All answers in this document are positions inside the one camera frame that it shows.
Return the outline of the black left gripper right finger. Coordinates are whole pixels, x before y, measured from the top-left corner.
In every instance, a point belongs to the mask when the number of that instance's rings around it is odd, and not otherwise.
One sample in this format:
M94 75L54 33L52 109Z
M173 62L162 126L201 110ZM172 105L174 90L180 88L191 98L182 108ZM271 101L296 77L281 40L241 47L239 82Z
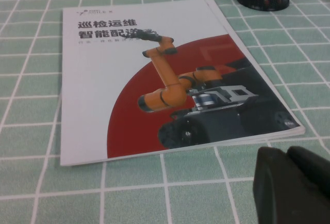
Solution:
M300 146L291 146L287 155L310 180L329 181L329 160Z

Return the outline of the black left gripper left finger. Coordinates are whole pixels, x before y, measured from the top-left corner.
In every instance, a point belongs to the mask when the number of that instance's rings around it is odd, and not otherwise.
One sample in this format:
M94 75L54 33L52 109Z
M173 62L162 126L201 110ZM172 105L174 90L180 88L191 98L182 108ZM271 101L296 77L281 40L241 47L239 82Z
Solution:
M329 223L329 181L310 180L278 148L258 149L253 196L258 223Z

